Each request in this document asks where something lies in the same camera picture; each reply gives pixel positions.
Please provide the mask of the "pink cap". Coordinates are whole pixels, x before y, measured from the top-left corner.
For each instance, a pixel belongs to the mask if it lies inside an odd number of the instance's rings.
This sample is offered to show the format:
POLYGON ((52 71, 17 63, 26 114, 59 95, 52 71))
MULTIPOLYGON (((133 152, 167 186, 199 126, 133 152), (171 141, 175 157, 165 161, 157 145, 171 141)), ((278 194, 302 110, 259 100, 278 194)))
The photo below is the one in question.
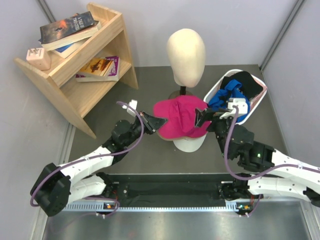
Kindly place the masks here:
POLYGON ((210 122, 207 121, 201 127, 195 127, 195 109, 206 108, 206 102, 194 95, 181 95, 174 99, 157 102, 153 106, 154 116, 168 119, 158 133, 165 138, 197 138, 205 135, 210 122))

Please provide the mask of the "beige cap with black logo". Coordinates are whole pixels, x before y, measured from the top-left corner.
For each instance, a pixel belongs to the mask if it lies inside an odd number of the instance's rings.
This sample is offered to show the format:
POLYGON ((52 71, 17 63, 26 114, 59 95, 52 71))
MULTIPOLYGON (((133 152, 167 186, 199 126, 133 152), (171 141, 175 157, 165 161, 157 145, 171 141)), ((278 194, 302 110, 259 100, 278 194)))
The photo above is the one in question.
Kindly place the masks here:
POLYGON ((205 138, 206 137, 206 134, 203 135, 203 136, 200 136, 200 137, 188 137, 188 136, 183 136, 183 137, 164 137, 162 135, 160 135, 159 133, 157 133, 157 135, 165 140, 165 141, 180 141, 180 140, 186 140, 186 141, 193 141, 193 140, 198 140, 198 139, 201 139, 201 138, 205 138))

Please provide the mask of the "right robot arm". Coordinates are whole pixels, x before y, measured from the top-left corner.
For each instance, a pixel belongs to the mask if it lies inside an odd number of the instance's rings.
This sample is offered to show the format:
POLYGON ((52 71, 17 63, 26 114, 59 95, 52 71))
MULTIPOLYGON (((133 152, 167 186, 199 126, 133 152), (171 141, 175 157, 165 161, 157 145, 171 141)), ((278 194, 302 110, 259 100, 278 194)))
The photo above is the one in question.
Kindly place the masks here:
POLYGON ((236 124, 240 111, 195 110, 195 127, 208 124, 233 181, 218 185, 222 199, 231 201, 263 196, 292 197, 320 206, 320 169, 291 158, 254 140, 254 133, 236 124))

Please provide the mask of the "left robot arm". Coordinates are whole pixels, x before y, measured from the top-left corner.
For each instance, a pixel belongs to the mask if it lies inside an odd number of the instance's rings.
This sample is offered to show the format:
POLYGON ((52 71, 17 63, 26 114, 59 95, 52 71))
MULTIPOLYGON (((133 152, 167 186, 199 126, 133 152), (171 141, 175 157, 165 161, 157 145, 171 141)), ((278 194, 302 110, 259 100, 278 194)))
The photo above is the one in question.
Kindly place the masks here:
POLYGON ((115 165, 141 141, 168 122, 141 111, 134 122, 119 120, 110 138, 93 152, 69 163, 47 164, 30 190, 31 205, 40 207, 48 217, 60 213, 67 204, 93 195, 109 198, 113 185, 101 169, 115 165))

